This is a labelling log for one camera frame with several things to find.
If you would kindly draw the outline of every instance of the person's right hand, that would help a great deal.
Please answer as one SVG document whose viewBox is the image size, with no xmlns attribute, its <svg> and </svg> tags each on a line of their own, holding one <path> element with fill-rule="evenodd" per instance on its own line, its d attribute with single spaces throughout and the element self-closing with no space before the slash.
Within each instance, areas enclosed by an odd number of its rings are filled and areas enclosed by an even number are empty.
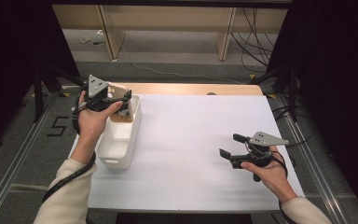
<svg viewBox="0 0 358 224">
<path fill-rule="evenodd" d="M 278 152 L 278 149 L 275 146 L 271 146 L 269 149 L 275 151 L 272 153 L 272 156 L 283 162 L 281 154 L 276 153 Z M 272 161 L 266 167 L 258 167 L 253 163 L 245 161 L 241 164 L 241 167 L 258 175 L 261 181 L 263 181 L 263 184 L 278 197 L 281 203 L 285 203 L 297 197 L 287 181 L 286 172 L 276 161 Z"/>
<path fill-rule="evenodd" d="M 79 104 L 85 101 L 86 92 L 82 91 Z M 89 163 L 94 153 L 94 148 L 98 143 L 98 139 L 104 132 L 106 120 L 118 111 L 123 102 L 115 102 L 101 112 L 95 112 L 90 109 L 80 111 L 78 122 L 80 128 L 80 135 L 74 151 L 71 154 L 71 159 L 79 161 L 83 164 Z"/>
</svg>

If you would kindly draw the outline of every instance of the aluminum rail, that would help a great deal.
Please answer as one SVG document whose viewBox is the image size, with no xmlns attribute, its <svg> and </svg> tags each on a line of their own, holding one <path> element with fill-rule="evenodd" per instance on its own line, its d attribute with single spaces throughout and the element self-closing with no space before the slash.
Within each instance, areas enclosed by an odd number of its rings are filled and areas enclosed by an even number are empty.
<svg viewBox="0 0 358 224">
<path fill-rule="evenodd" d="M 278 101 L 281 106 L 286 106 L 286 102 L 284 101 L 283 96 L 280 94 L 278 95 Z M 285 120 L 289 126 L 290 131 L 292 132 L 293 137 L 296 139 L 296 142 L 304 142 L 305 137 L 302 134 L 297 123 L 293 122 L 291 118 L 285 118 Z M 337 224 L 349 223 L 348 220 L 345 218 L 345 215 L 342 211 L 341 205 L 337 200 L 337 197 L 334 195 L 334 192 L 324 178 L 323 172 L 319 167 L 318 162 L 313 157 L 309 145 L 307 144 L 307 142 L 304 142 L 303 144 L 299 144 L 298 146 L 301 155 L 303 156 L 304 161 L 307 164 L 307 167 L 310 171 L 310 175 L 313 178 L 316 188 L 319 190 L 319 193 L 324 200 L 324 204 L 327 208 L 328 213 L 330 214 L 332 222 Z"/>
<path fill-rule="evenodd" d="M 33 124 L 31 130 L 28 132 L 27 136 L 25 137 L 25 140 L 22 143 L 19 152 L 16 154 L 16 157 L 13 159 L 12 163 L 7 169 L 7 172 L 2 178 L 0 182 L 0 207 L 4 199 L 6 198 L 8 191 L 10 190 L 11 184 L 16 179 L 17 174 L 19 173 L 22 165 L 24 164 L 29 151 L 34 145 L 34 141 L 39 134 L 40 128 L 45 123 L 49 110 L 51 109 L 52 105 L 55 103 L 58 97 L 58 93 L 51 93 L 48 96 L 44 113 L 41 115 L 39 121 Z"/>
</svg>

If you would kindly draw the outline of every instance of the white box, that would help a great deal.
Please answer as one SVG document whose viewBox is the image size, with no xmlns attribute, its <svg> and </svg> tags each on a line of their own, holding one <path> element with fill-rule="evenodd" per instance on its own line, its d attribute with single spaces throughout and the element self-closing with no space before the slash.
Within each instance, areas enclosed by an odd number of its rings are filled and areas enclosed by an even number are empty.
<svg viewBox="0 0 358 224">
<path fill-rule="evenodd" d="M 127 169 L 131 165 L 136 135 L 142 111 L 138 95 L 131 97 L 133 122 L 120 123 L 107 120 L 106 128 L 96 149 L 97 157 L 110 169 Z"/>
</svg>

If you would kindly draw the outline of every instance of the white paper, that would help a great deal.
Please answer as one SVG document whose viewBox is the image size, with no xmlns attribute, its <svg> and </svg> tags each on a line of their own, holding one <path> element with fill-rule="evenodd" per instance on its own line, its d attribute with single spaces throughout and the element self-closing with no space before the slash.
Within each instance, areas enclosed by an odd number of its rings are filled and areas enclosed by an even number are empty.
<svg viewBox="0 0 358 224">
<path fill-rule="evenodd" d="M 279 210 L 253 174 L 232 169 L 219 148 L 247 154 L 233 140 L 261 131 L 281 137 L 265 96 L 140 95 L 142 120 L 130 168 L 109 170 L 97 158 L 89 207 L 118 211 L 254 213 Z M 289 182 L 298 182 L 285 147 Z"/>
</svg>

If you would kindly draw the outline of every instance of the forearm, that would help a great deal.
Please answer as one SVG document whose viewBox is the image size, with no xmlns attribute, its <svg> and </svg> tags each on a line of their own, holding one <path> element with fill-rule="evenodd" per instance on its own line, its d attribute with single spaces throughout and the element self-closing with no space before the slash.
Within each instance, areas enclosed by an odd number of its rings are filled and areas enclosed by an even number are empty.
<svg viewBox="0 0 358 224">
<path fill-rule="evenodd" d="M 84 164 L 78 161 L 66 160 L 50 187 L 82 167 Z M 95 170 L 96 165 L 52 194 L 39 208 L 34 223 L 86 223 L 91 176 Z"/>
<path fill-rule="evenodd" d="M 279 187 L 272 188 L 271 190 L 281 203 L 289 202 L 297 197 L 295 191 L 287 181 L 282 182 Z"/>
<path fill-rule="evenodd" d="M 92 137 L 92 135 L 80 135 L 70 158 L 83 164 L 88 164 L 97 146 L 98 139 L 97 137 Z"/>
<path fill-rule="evenodd" d="M 303 197 L 283 203 L 282 210 L 295 223 L 331 223 L 318 207 Z"/>
</svg>

